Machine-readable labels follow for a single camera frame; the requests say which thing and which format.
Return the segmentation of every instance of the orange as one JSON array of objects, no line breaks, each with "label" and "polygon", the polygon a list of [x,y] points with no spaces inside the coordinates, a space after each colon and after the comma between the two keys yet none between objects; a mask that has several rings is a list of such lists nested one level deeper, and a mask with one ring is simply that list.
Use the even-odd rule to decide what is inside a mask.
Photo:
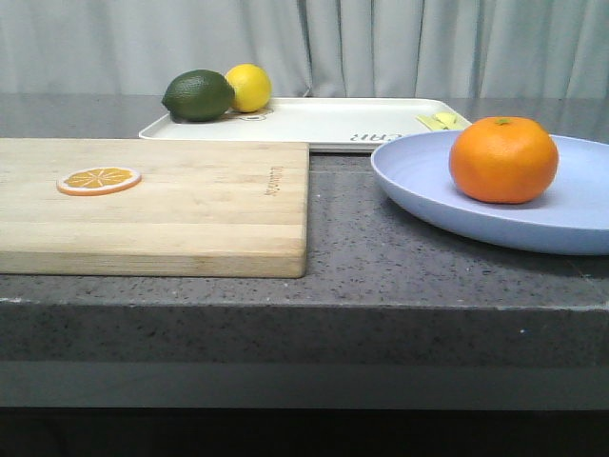
[{"label": "orange", "polygon": [[524,117],[486,117],[455,140],[450,174],[465,195],[487,203],[524,203],[552,184],[559,152],[550,134]]},{"label": "orange", "polygon": [[142,174],[124,167],[79,169],[57,181],[57,189],[67,195],[104,195],[132,188]]}]

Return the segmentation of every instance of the yellow lemon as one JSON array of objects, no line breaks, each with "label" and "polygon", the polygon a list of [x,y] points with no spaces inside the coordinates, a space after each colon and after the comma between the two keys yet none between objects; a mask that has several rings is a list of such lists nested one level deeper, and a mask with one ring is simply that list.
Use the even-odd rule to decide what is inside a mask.
[{"label": "yellow lemon", "polygon": [[241,64],[226,74],[226,80],[235,89],[232,108],[240,112],[253,112],[263,108],[272,90],[266,71],[253,64]]}]

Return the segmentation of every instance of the white curtain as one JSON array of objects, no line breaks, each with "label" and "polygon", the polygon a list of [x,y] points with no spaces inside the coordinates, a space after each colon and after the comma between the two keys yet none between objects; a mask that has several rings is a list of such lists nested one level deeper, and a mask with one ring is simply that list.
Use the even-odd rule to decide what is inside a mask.
[{"label": "white curtain", "polygon": [[274,96],[605,98],[609,0],[0,0],[0,91],[162,94],[254,62]]}]

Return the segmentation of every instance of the gray countertop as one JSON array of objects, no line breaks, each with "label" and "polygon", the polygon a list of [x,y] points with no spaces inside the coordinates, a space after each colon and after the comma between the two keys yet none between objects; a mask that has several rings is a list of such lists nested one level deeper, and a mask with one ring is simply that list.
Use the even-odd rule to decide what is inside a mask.
[{"label": "gray countertop", "polygon": [[[609,143],[608,100],[443,101]],[[0,106],[4,137],[134,138],[165,113],[150,96]],[[0,406],[609,407],[609,257],[431,227],[367,155],[310,164],[303,278],[0,276]]]}]

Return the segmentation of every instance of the lime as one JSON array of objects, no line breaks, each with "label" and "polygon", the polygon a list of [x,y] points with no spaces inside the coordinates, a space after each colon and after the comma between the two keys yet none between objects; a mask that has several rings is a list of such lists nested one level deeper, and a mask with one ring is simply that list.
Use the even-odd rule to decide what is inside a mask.
[{"label": "lime", "polygon": [[222,74],[192,70],[169,83],[162,103],[176,117],[205,122],[224,114],[234,97],[234,89]]}]

